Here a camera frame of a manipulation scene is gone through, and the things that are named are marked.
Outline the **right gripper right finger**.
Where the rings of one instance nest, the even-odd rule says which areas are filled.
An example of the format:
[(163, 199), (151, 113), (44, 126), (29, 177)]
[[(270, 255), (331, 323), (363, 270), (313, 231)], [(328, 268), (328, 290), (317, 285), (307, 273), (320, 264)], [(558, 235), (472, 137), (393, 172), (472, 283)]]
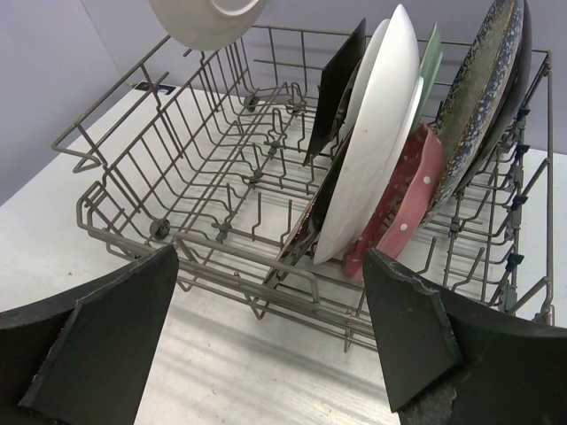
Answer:
[(363, 278), (401, 423), (565, 423), (564, 328), (481, 305), (377, 250), (366, 252)]

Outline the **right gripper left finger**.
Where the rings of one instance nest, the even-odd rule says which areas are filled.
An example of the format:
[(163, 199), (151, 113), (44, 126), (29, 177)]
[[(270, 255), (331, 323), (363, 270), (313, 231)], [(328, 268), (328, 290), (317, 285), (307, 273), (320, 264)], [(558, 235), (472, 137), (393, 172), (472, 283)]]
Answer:
[(179, 271), (166, 245), (1, 313), (3, 424), (132, 424)]

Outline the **pink dotted scalloped plate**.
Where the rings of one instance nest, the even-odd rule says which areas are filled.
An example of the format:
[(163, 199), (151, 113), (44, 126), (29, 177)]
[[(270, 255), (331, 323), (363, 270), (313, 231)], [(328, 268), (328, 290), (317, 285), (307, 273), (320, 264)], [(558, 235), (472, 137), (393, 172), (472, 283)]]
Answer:
[(443, 170), (443, 145), (426, 124), (409, 136), (367, 227), (343, 260), (346, 278), (361, 282), (365, 252), (377, 249), (395, 259), (428, 210)]

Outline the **cream square flower plate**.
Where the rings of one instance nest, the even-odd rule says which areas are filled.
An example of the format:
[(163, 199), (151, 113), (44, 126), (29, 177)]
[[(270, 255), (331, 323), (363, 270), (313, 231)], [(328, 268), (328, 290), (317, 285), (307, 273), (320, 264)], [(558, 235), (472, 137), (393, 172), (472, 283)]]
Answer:
[(332, 160), (319, 189), (309, 201), (305, 211), (280, 250), (276, 258), (277, 262), (285, 265), (295, 265), (310, 250), (320, 235), (352, 134), (353, 130), (351, 129), (341, 142), (337, 155)]

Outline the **white oval platter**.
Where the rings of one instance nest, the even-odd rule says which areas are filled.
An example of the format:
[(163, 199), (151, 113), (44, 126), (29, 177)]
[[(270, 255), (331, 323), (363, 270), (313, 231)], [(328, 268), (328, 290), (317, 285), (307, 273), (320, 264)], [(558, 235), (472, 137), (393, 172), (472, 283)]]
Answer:
[(403, 4), (394, 10), (377, 51), (345, 159), (314, 255), (321, 264), (358, 240), (392, 174), (419, 102), (423, 78), (416, 33)]

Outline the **mint green flower plate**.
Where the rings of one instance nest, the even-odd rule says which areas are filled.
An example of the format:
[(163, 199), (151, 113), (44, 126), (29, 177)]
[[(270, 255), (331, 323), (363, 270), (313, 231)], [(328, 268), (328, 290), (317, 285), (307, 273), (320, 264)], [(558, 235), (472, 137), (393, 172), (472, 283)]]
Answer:
[(422, 93), (417, 106), (412, 128), (416, 129), (420, 123), (425, 106), (429, 100), (435, 78), (440, 68), (443, 52), (441, 50), (441, 37), (437, 23), (433, 25), (430, 38), (422, 57), (420, 76), (423, 78)]

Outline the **speckled beige round plate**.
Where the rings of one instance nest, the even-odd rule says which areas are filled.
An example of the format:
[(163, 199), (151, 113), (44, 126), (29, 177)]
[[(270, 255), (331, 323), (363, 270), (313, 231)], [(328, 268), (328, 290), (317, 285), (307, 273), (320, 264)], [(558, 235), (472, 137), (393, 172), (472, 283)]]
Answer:
[(511, 75), (523, 23), (522, 1), (494, 1), (440, 106), (435, 132), (444, 146), (445, 168), (424, 223), (453, 195), (477, 156)]

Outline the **teal square plate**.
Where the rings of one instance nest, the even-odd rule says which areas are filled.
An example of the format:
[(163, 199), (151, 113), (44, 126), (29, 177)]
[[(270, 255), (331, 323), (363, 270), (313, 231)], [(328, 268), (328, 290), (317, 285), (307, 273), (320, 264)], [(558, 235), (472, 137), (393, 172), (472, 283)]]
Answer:
[(366, 19), (363, 18), (322, 70), (315, 122), (304, 166), (333, 138), (332, 129), (341, 99), (355, 67), (364, 55), (365, 32)]

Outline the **round plate red teal rim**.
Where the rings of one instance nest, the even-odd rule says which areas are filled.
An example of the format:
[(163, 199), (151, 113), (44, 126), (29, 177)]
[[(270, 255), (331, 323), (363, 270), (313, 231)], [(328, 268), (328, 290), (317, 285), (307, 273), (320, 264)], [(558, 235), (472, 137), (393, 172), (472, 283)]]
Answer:
[(151, 0), (159, 23), (176, 41), (200, 51), (218, 50), (241, 37), (266, 1)]

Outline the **black square floral plate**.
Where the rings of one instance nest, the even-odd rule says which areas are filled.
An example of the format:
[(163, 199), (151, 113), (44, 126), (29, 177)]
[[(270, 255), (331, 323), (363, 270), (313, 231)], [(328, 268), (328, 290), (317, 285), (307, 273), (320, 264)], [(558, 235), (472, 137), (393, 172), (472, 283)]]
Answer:
[(492, 155), (495, 147), (505, 134), (506, 129), (516, 117), (530, 78), (532, 62), (532, 15), (527, 1), (524, 1), (524, 18), (522, 38), (509, 76), (507, 86), (502, 95), (496, 116), (479, 146), (478, 152), (469, 169), (454, 190), (463, 189), (472, 181), (480, 167)]

